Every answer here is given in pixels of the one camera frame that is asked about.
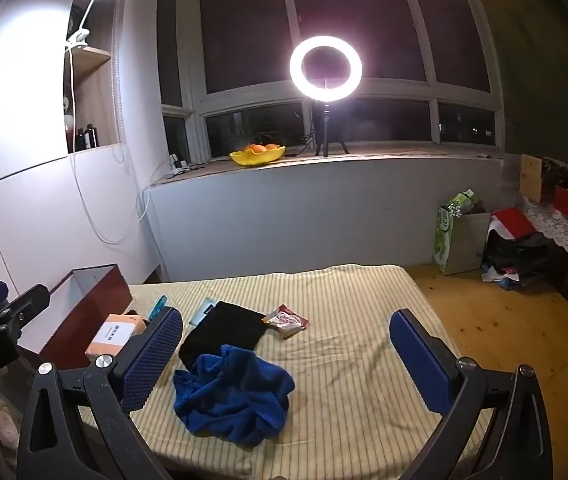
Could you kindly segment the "red snack packet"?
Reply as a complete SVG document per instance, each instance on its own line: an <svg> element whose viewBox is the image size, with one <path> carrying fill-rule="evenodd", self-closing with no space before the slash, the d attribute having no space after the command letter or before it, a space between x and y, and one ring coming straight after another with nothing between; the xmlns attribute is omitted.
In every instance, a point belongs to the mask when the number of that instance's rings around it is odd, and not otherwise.
<svg viewBox="0 0 568 480"><path fill-rule="evenodd" d="M285 304L263 316L262 322L272 330L276 330L282 339L288 339L305 330L310 322Z"/></svg>

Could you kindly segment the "yellow fruit bowl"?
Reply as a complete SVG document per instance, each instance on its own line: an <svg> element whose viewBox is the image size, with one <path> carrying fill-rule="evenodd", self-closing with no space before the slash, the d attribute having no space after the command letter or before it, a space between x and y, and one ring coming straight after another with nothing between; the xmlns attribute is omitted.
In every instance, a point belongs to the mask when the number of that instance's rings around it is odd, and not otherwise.
<svg viewBox="0 0 568 480"><path fill-rule="evenodd" d="M242 150L229 154L229 157L239 166L263 166L281 159L285 151L285 146L277 144L248 144Z"/></svg>

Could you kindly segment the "dark bottles on shelf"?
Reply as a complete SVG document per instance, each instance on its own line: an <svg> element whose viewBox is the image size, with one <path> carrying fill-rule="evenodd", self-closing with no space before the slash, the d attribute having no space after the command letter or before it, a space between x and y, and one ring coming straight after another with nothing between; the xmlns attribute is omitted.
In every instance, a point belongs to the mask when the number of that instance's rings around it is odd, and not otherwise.
<svg viewBox="0 0 568 480"><path fill-rule="evenodd" d="M98 130L93 124L89 124L86 128L79 128L72 138L71 148L72 151L92 150L98 148Z"/></svg>

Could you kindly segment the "blue collapsible silicone funnel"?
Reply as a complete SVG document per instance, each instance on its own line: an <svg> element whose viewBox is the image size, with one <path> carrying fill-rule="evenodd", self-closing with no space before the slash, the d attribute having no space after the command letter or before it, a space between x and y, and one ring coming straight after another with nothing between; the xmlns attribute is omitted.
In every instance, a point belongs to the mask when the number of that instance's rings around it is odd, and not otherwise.
<svg viewBox="0 0 568 480"><path fill-rule="evenodd" d="M150 310L149 315L147 316L148 322L151 322L151 321L154 320L154 318L156 318L156 316L161 312L161 310L167 304L167 301L168 301L168 297L165 296L165 295L162 295L158 298L158 300L154 304L153 309Z"/></svg>

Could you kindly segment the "cotton balls plastic bag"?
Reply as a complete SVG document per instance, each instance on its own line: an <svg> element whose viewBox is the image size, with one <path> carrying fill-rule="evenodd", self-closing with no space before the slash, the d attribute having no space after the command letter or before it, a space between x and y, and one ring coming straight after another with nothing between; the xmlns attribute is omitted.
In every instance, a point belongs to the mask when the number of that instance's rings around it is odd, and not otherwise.
<svg viewBox="0 0 568 480"><path fill-rule="evenodd" d="M211 298L203 300L203 302L199 304L199 307L195 310L192 318L189 319L188 324L196 327L204 318L206 318L206 315L215 307L216 304L217 301Z"/></svg>

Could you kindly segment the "black cloth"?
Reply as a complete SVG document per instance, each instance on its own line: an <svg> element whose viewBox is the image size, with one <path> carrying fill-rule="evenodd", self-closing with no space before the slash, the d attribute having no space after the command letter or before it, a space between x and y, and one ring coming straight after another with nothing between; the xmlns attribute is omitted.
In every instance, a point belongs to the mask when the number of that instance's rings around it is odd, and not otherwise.
<svg viewBox="0 0 568 480"><path fill-rule="evenodd" d="M229 346L252 351L267 331L264 315L236 304L220 301L193 328L181 344L179 358L187 370L192 370L203 354L221 356L221 347Z"/></svg>

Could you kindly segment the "pile of clothes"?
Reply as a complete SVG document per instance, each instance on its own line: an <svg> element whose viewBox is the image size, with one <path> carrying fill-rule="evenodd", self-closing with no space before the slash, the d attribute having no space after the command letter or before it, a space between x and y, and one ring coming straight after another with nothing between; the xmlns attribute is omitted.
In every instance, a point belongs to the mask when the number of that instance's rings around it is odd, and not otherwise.
<svg viewBox="0 0 568 480"><path fill-rule="evenodd" d="M555 244L518 208L494 211L489 222L480 269L485 283L510 292L550 277Z"/></svg>

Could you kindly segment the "green white paper bag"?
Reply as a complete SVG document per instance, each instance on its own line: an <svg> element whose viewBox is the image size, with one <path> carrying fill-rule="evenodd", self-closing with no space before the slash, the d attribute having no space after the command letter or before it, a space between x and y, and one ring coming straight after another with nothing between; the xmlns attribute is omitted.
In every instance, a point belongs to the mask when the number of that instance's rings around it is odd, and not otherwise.
<svg viewBox="0 0 568 480"><path fill-rule="evenodd" d="M479 268L490 220L491 214L471 188L438 208L432 258L444 275Z"/></svg>

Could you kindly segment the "dark red cardboard box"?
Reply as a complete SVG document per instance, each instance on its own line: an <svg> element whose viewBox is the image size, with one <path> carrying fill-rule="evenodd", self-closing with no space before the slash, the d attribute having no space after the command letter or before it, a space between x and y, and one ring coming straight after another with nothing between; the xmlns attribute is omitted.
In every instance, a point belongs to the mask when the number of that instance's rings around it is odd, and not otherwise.
<svg viewBox="0 0 568 480"><path fill-rule="evenodd" d="M22 356L37 367L51 362L60 370L89 365L86 348L108 315L121 314L132 295L119 266L71 270L50 290L50 304L22 329Z"/></svg>

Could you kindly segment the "orange white tissue pack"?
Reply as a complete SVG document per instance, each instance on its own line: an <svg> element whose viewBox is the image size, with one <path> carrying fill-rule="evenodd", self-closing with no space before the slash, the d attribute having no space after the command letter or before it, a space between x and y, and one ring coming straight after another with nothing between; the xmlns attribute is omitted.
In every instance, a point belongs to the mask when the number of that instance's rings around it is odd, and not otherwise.
<svg viewBox="0 0 568 480"><path fill-rule="evenodd" d="M145 328L141 315L109 314L84 354L90 361L103 354L116 356L133 336L143 333Z"/></svg>

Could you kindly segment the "brown cardboard box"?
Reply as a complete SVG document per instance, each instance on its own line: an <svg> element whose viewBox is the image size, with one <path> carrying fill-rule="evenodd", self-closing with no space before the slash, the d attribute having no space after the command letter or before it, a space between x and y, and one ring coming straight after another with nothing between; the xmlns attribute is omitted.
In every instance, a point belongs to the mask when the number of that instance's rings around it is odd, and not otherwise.
<svg viewBox="0 0 568 480"><path fill-rule="evenodd" d="M522 154L520 159L519 192L536 204L553 200L557 172L560 166L546 157Z"/></svg>

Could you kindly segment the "blue towel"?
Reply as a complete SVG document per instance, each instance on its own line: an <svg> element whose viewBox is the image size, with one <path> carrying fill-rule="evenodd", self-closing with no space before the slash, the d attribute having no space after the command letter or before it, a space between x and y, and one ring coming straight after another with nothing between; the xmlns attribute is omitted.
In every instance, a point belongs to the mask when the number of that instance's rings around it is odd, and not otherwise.
<svg viewBox="0 0 568 480"><path fill-rule="evenodd" d="M255 352L225 344L202 354L192 370L173 375L174 413L196 437L218 437L254 448L284 429L295 382L287 370Z"/></svg>

